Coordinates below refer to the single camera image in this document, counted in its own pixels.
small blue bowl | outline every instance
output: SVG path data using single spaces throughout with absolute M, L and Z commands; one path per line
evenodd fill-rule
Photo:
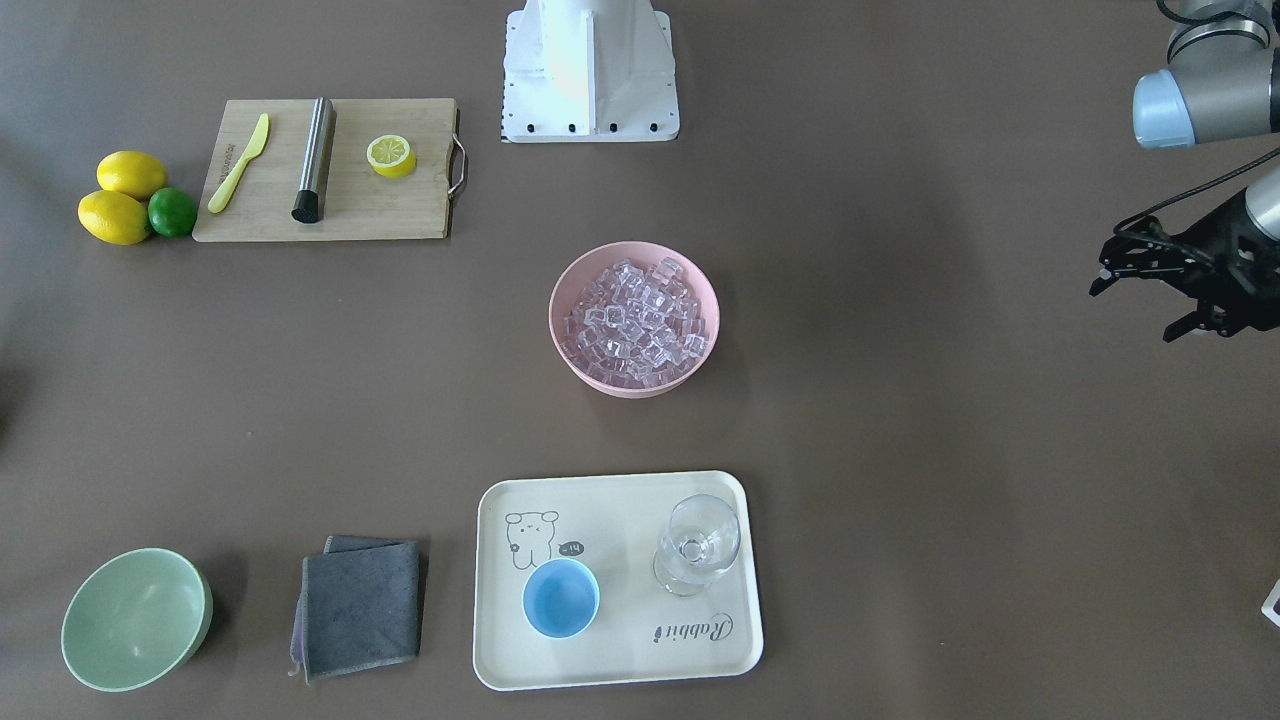
M 525 582 L 525 618 L 548 638 L 571 638 L 595 620 L 600 585 L 591 570 L 568 557 L 543 562 Z

green lime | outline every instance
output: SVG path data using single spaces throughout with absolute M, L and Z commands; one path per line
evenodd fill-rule
M 164 187 L 147 202 L 151 227 L 165 237 L 191 234 L 196 227 L 196 201 L 177 187 Z

green bowl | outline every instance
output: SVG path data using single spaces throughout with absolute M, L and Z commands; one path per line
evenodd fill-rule
M 146 547 L 93 571 L 63 619 L 63 660 L 102 692 L 141 688 L 187 661 L 209 632 L 209 583 L 186 557 Z

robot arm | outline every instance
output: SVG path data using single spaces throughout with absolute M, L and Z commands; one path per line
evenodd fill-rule
M 1178 27 L 1167 68 L 1138 81 L 1133 128 L 1143 147 L 1280 132 L 1280 73 L 1272 0 L 1188 0 L 1185 15 L 1160 9 Z
M 1134 135 L 1143 147 L 1280 132 L 1280 63 L 1272 1 L 1187 0 L 1184 15 L 1157 0 L 1179 23 L 1169 41 L 1169 68 L 1138 81 Z M 1215 181 L 1171 197 L 1112 231 L 1098 256 L 1097 296 L 1123 278 L 1158 279 L 1196 300 L 1196 310 L 1165 329 L 1171 342 L 1188 332 L 1230 337 L 1280 325 L 1280 170 L 1274 170 L 1178 234 L 1152 213 L 1226 182 L 1280 155 L 1280 149 Z

lemon slice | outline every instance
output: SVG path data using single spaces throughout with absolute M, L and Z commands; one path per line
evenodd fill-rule
M 408 141 L 398 135 L 384 135 L 369 143 L 369 165 L 387 178 L 402 178 L 417 167 L 417 156 Z

